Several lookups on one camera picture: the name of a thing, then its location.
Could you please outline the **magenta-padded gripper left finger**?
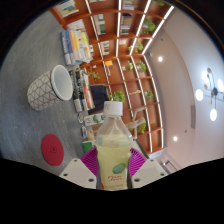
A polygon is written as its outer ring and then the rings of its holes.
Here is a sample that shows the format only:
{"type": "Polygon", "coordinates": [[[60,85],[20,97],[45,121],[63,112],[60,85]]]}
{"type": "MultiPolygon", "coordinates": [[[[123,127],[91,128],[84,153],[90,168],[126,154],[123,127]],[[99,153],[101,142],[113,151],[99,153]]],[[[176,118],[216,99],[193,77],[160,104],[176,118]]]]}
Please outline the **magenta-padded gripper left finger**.
{"type": "Polygon", "coordinates": [[[60,177],[81,187],[95,189],[98,173],[97,149],[93,147],[80,159],[73,158],[62,171],[60,177]]]}

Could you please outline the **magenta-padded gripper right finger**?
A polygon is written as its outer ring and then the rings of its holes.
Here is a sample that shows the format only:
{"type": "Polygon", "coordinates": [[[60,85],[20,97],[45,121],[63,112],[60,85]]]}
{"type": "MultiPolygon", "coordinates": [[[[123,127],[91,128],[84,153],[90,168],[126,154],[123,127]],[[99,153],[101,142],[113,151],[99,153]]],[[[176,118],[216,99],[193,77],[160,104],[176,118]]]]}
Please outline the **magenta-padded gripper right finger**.
{"type": "Polygon", "coordinates": [[[131,185],[134,189],[141,188],[167,176],[165,170],[156,160],[147,159],[141,152],[134,148],[131,149],[128,171],[131,185]]]}

